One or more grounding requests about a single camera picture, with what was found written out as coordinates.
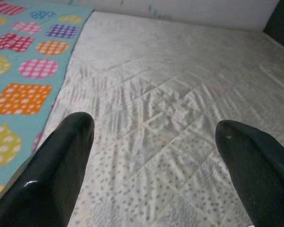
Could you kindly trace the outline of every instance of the pink circle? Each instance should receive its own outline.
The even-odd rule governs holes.
[[[41,79],[52,76],[58,69],[58,63],[50,59],[34,59],[23,62],[18,68],[26,78]]]

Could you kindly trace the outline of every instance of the mattress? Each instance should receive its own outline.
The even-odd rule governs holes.
[[[40,143],[76,111],[96,125],[69,226],[246,227],[215,127],[240,121],[284,146],[284,49],[259,32],[94,12]]]

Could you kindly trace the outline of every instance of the wrinkled fabric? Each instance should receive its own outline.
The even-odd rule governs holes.
[[[258,32],[95,12],[41,142],[75,111],[96,125],[69,226],[245,227],[215,127],[240,121],[284,146],[284,49]]]

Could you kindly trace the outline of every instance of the patterned blanket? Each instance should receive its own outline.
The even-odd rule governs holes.
[[[0,191],[33,152],[92,9],[0,2]]]

